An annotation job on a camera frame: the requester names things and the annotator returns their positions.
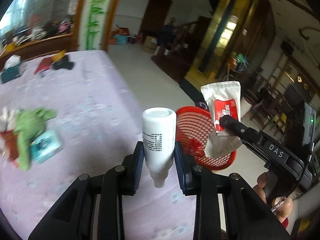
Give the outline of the white green-trimmed sock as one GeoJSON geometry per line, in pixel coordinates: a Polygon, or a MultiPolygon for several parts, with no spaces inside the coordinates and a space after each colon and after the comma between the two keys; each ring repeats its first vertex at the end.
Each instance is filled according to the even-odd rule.
{"type": "Polygon", "coordinates": [[[3,107],[0,120],[0,131],[13,131],[16,127],[17,109],[9,109],[8,106],[3,107]]]}

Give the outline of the teal tissue pack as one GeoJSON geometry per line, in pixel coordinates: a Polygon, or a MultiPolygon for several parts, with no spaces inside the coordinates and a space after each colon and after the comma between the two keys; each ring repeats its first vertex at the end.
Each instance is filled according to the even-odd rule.
{"type": "Polygon", "coordinates": [[[56,155],[63,148],[63,143],[54,130],[45,131],[30,145],[32,161],[43,163],[56,155]]]}

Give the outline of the wooden sideboard counter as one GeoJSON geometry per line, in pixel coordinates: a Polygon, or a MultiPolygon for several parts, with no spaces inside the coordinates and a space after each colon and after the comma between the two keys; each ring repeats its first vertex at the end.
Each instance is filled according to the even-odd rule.
{"type": "Polygon", "coordinates": [[[1,55],[1,69],[4,68],[6,61],[12,55],[18,55],[21,60],[30,60],[39,56],[49,55],[56,53],[57,51],[71,50],[73,34],[63,34],[54,37],[50,37],[44,40],[37,40],[28,42],[24,45],[14,48],[12,51],[1,55]]]}

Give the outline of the yellow tape roll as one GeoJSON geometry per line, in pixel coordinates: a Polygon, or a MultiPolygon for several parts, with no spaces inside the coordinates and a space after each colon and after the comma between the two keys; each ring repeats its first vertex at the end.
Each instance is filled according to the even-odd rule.
{"type": "Polygon", "coordinates": [[[66,54],[66,50],[59,51],[56,55],[52,56],[52,62],[60,61],[66,54]]]}

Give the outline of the green towel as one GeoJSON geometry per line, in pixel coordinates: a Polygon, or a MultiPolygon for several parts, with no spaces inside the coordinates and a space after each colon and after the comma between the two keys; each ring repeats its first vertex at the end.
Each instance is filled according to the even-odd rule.
{"type": "Polygon", "coordinates": [[[57,110],[44,107],[25,109],[16,115],[14,135],[17,136],[17,163],[20,169],[29,170],[31,142],[46,131],[46,122],[56,116],[57,110]]]}

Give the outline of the purple floral tablecloth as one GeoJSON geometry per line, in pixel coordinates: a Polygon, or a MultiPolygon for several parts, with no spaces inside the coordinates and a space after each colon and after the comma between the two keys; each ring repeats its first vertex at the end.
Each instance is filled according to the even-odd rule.
{"type": "Polygon", "coordinates": [[[81,174],[96,176],[121,163],[141,139],[141,114],[151,107],[193,104],[179,84],[135,46],[70,53],[72,70],[23,75],[1,85],[1,107],[55,109],[47,122],[63,146],[56,155],[22,171],[1,159],[1,210],[27,239],[45,213],[81,174]]]}

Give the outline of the teal tissue box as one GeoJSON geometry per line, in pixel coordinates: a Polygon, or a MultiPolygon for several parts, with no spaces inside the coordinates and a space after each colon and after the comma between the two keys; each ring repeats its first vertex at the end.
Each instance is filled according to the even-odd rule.
{"type": "Polygon", "coordinates": [[[1,83],[7,83],[22,75],[21,70],[21,57],[18,55],[12,55],[4,65],[4,69],[1,72],[1,83]]]}

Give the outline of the dark red snack wrapper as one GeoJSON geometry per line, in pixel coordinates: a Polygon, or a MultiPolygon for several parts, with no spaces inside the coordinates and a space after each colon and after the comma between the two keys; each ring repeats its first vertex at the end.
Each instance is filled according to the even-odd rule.
{"type": "Polygon", "coordinates": [[[13,131],[3,131],[1,139],[4,141],[4,155],[7,160],[15,161],[18,158],[17,135],[13,131]]]}

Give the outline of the red plastic trash basket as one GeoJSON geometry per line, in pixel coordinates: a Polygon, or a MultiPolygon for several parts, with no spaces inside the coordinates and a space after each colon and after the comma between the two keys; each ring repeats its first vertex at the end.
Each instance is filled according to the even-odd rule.
{"type": "Polygon", "coordinates": [[[208,110],[195,106],[185,106],[179,108],[176,115],[176,140],[181,143],[186,154],[195,158],[198,165],[211,171],[224,170],[232,165],[236,157],[235,151],[218,158],[210,158],[204,154],[209,134],[214,128],[208,110]]]}

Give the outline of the red white wipes pack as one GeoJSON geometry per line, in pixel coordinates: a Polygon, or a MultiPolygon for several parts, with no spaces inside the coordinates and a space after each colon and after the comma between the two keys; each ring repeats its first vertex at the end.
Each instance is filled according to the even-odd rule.
{"type": "Polygon", "coordinates": [[[241,85],[238,81],[223,81],[204,85],[201,93],[209,108],[214,125],[208,135],[204,153],[209,158],[223,157],[236,151],[242,142],[239,137],[232,136],[220,125],[220,118],[229,115],[235,120],[241,120],[241,85]]]}

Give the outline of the black pouch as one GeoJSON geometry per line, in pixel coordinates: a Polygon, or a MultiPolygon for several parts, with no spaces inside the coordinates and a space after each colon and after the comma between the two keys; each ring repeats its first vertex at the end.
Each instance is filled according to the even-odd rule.
{"type": "Polygon", "coordinates": [[[63,58],[54,62],[52,65],[54,70],[67,69],[72,70],[74,68],[74,62],[69,60],[69,55],[65,55],[63,58]]]}

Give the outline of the white spray bottle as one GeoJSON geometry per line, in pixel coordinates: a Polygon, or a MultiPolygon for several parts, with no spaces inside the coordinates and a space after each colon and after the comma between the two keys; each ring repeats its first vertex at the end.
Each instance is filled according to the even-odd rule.
{"type": "Polygon", "coordinates": [[[162,188],[173,165],[176,141],[176,113],[153,107],[142,114],[144,157],[156,188],[162,188]]]}

